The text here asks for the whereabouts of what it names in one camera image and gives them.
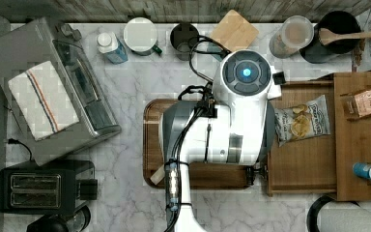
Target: white towel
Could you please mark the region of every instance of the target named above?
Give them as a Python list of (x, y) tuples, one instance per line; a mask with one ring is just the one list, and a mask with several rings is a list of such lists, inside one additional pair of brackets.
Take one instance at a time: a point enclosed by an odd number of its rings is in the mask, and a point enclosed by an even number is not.
[(50, 61), (19, 74), (8, 83), (35, 140), (44, 139), (79, 121)]

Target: black mug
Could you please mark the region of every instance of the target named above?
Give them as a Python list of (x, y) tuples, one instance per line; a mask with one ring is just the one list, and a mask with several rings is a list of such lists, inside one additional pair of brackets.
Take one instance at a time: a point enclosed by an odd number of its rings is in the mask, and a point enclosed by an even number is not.
[(331, 12), (326, 14), (314, 27), (314, 38), (306, 47), (300, 49), (300, 55), (307, 62), (322, 64), (330, 59), (352, 51), (359, 39), (341, 40), (323, 45), (319, 37), (319, 30), (327, 28), (336, 34), (350, 34), (360, 32), (360, 27), (355, 17), (346, 12)]
[(176, 56), (183, 61), (188, 61), (189, 52), (198, 42), (196, 38), (199, 35), (197, 28), (189, 23), (180, 23), (171, 31), (170, 42), (176, 49)]

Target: blue bottle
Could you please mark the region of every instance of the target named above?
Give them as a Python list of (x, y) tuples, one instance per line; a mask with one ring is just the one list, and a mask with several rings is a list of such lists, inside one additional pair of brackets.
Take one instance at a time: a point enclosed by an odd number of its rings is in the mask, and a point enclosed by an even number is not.
[(98, 35), (98, 49), (113, 64), (121, 64), (128, 60), (123, 44), (117, 39), (113, 32), (101, 33)]
[(371, 164), (365, 162), (357, 162), (354, 164), (354, 174), (358, 177), (371, 180)]

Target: chip bag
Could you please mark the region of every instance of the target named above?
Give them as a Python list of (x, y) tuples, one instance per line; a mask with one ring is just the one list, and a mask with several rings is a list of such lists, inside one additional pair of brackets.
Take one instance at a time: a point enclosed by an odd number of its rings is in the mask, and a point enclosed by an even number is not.
[(325, 95), (291, 108), (275, 110), (279, 146), (289, 141), (330, 134)]

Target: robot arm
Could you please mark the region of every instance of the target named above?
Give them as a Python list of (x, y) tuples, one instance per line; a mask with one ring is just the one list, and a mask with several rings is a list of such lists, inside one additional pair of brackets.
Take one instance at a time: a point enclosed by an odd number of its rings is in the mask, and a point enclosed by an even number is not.
[[(253, 165), (266, 155), (273, 141), (274, 113), (268, 99), (279, 97), (281, 91), (274, 85), (270, 65), (262, 56), (249, 50), (229, 55), (214, 78), (213, 94), (218, 102), (215, 118), (194, 120), (195, 101), (178, 101), (160, 118), (167, 221), (175, 222), (175, 231), (204, 231), (192, 213), (189, 163)], [(180, 136), (181, 148), (176, 142)]]

